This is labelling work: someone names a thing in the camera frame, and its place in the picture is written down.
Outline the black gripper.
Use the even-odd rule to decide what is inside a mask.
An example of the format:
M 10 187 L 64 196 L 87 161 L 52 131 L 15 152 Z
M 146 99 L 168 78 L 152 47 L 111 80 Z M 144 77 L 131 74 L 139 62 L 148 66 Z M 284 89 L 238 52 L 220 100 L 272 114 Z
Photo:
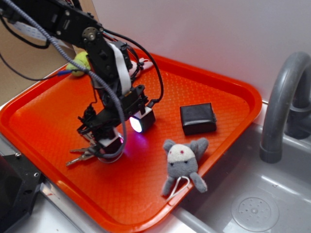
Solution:
M 113 128 L 128 119 L 134 131 L 137 133 L 146 132 L 155 123 L 156 118 L 152 108 L 145 108 L 144 114 L 140 112 L 148 102 L 144 90 L 145 86 L 141 84 L 130 88 L 128 93 L 117 98 L 113 99 L 107 96 L 103 99 L 104 108 L 98 113 L 90 104 L 85 109 L 83 116 L 78 117 L 82 125 L 77 129 L 77 132 L 80 135 L 91 133 L 93 136 L 111 136 Z M 107 155 L 116 153 L 123 142 L 123 136 L 120 133 L 116 133 L 113 139 L 99 140 L 100 153 L 103 154 L 103 157 L 98 157 L 98 160 L 103 163 L 116 162 L 123 152 L 112 157 Z

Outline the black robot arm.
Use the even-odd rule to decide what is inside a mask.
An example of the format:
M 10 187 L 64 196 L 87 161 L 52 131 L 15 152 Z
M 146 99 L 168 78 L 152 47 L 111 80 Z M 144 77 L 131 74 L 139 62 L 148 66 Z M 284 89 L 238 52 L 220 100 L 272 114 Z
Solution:
M 104 162 L 118 160 L 124 151 L 126 134 L 117 131 L 135 117 L 155 122 L 152 107 L 143 85 L 134 85 L 138 69 L 132 68 L 129 38 L 106 41 L 105 30 L 92 14 L 82 11 L 78 1 L 3 0 L 0 15 L 9 23 L 25 23 L 38 29 L 47 42 L 73 65 L 75 71 L 91 78 L 94 98 L 103 109 L 88 106 L 80 117 L 78 133 L 90 141 L 82 159 L 91 156 Z

